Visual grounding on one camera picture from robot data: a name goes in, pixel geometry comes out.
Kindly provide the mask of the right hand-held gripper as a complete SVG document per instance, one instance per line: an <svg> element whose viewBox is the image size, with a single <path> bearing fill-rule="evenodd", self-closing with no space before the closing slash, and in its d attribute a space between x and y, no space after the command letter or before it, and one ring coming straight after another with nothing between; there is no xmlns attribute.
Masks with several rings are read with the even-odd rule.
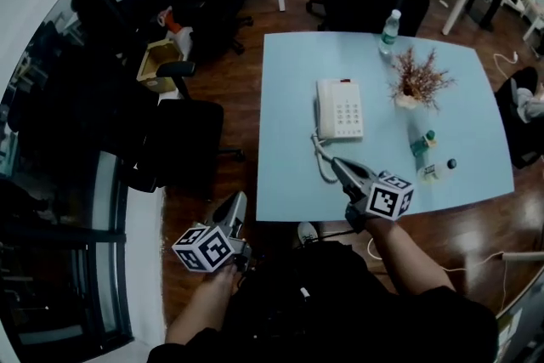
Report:
<svg viewBox="0 0 544 363"><path fill-rule="evenodd" d="M367 166L339 157L331 161L332 171L350 201L345 218L355 232L361 232L371 218L396 221L411 204L414 184L387 171L378 176Z"/></svg>

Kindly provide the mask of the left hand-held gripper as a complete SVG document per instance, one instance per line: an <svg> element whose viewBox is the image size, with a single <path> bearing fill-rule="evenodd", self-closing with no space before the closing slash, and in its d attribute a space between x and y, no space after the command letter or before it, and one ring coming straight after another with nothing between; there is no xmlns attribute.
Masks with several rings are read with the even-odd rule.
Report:
<svg viewBox="0 0 544 363"><path fill-rule="evenodd" d="M243 191L233 193L212 215L216 225L231 228L230 235L218 226L199 224L178 238L172 245L173 252L191 272L212 273L230 260L239 271L246 271L252 256L249 244L240 239L246 210L246 194Z"/></svg>

